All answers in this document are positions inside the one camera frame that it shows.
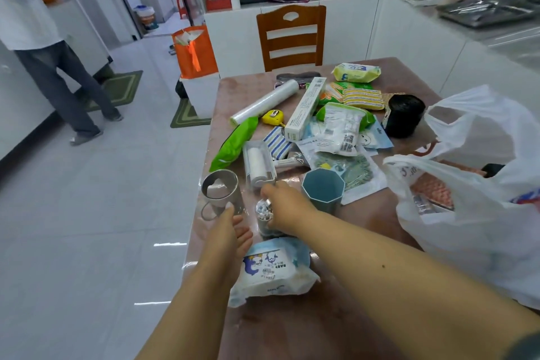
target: hand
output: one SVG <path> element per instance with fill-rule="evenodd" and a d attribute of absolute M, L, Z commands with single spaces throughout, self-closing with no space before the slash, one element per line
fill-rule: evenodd
<path fill-rule="evenodd" d="M 253 232 L 237 226 L 244 218 L 225 210 L 208 233 L 197 268 L 213 276 L 216 285 L 232 288 L 240 275 L 242 259 L 253 244 Z"/>
<path fill-rule="evenodd" d="M 298 228 L 302 222 L 308 215 L 317 212 L 313 204 L 300 191 L 292 188 L 285 181 L 278 181 L 275 186 L 266 184 L 261 189 L 261 195 L 272 202 L 274 219 L 268 227 L 289 235 L 298 236 Z"/>

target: tape measure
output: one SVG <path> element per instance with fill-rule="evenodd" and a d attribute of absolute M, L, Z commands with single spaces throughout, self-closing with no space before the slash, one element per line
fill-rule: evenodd
<path fill-rule="evenodd" d="M 261 120 L 264 124 L 280 125 L 284 127 L 285 124 L 283 124 L 283 118 L 284 118 L 283 111 L 270 110 L 269 112 L 267 112 L 265 115 L 262 116 Z"/>

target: orange shopping bag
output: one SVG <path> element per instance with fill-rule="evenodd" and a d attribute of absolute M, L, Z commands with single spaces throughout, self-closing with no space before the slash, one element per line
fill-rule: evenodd
<path fill-rule="evenodd" d="M 189 45 L 184 46 L 178 42 L 177 36 L 196 30 L 202 30 L 202 33 Z M 172 40 L 182 78 L 197 78 L 218 72 L 218 65 L 215 62 L 214 50 L 206 26 L 186 27 L 173 33 Z"/>

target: green floor mat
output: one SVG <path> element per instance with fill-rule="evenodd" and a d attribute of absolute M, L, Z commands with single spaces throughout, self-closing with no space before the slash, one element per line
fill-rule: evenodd
<path fill-rule="evenodd" d="M 107 91 L 115 107 L 129 104 L 133 101 L 142 75 L 143 71 L 139 70 L 131 73 L 115 74 L 113 77 L 105 80 L 103 89 Z M 91 99 L 86 100 L 85 108 L 88 112 L 99 110 L 99 106 Z"/>
<path fill-rule="evenodd" d="M 199 118 L 195 109 L 191 105 L 188 98 L 182 98 L 180 105 L 174 118 L 172 119 L 171 128 L 192 127 L 194 125 L 209 125 L 211 118 Z"/>

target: yellow package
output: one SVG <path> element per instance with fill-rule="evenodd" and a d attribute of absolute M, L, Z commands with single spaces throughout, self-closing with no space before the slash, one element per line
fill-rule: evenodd
<path fill-rule="evenodd" d="M 348 88 L 343 92 L 343 104 L 368 110 L 384 110 L 384 100 L 380 90 Z"/>
<path fill-rule="evenodd" d="M 341 63 L 332 73 L 338 81 L 369 83 L 381 75 L 381 68 L 365 64 Z"/>

